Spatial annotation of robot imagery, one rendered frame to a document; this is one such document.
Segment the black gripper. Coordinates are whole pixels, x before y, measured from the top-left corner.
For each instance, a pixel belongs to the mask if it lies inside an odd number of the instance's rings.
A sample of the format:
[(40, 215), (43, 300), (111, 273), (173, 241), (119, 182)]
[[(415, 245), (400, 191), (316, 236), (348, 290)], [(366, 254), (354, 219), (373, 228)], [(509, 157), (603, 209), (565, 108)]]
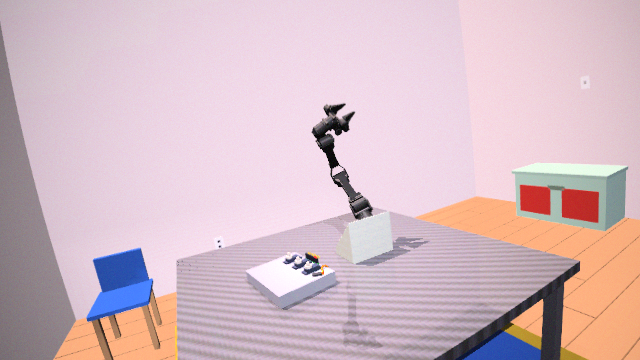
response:
[[(346, 115), (343, 115), (343, 118), (338, 118), (336, 116), (337, 112), (339, 110), (341, 110), (342, 108), (344, 108), (346, 106), (346, 104), (339, 104), (339, 105), (325, 105), (324, 106), (324, 111), (325, 113), (328, 115), (328, 117), (326, 117), (325, 119), (322, 118), (322, 123), (324, 124), (324, 126), (326, 127), (327, 131), (332, 131), (331, 128), (333, 128), (335, 125), (340, 126), (340, 128), (344, 131), (347, 132), (350, 130), (349, 128), (349, 122), (351, 120), (351, 118), (353, 117), (353, 115), (355, 114), (354, 112), (350, 112)], [(334, 117), (335, 116), (335, 117)], [(339, 124), (338, 124), (339, 123)]]

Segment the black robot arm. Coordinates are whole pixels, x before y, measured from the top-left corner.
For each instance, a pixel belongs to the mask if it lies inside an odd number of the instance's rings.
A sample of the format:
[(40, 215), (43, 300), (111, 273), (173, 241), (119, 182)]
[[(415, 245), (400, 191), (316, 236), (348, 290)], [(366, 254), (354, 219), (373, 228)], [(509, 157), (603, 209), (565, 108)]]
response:
[[(342, 134), (342, 129), (340, 128), (340, 126), (335, 125), (333, 128), (331, 128), (335, 131), (335, 134), (338, 136), (340, 134)], [(334, 153), (334, 137), (328, 133), (326, 134), (327, 129), (324, 126), (324, 124), (322, 122), (319, 122), (317, 125), (315, 125), (312, 129), (312, 134), (314, 135), (314, 137), (316, 138), (316, 143), (318, 144), (319, 148), (322, 149), (322, 151), (326, 154), (327, 159), (329, 161), (329, 166), (331, 168), (330, 171), (330, 175), (334, 181), (335, 184), (337, 184), (338, 187), (342, 187), (345, 191), (345, 193), (348, 196), (348, 200), (350, 203), (350, 208), (353, 212), (354, 217), (356, 218), (356, 220), (362, 220), (365, 218), (369, 218), (372, 217), (373, 214), (371, 213), (373, 208), (369, 202), (368, 199), (366, 199), (366, 197), (364, 198), (363, 195), (360, 192), (355, 192), (355, 190), (353, 189), (353, 187), (350, 185), (350, 180), (349, 180), (349, 175), (346, 171), (346, 169), (344, 167), (342, 167), (338, 160), (336, 159), (335, 153)], [(344, 171), (332, 176), (332, 170), (333, 168), (340, 166), (344, 169)], [(360, 212), (361, 210), (367, 208), (366, 210)], [(360, 212), (360, 213), (358, 213)], [(358, 214), (355, 214), (358, 213)]]

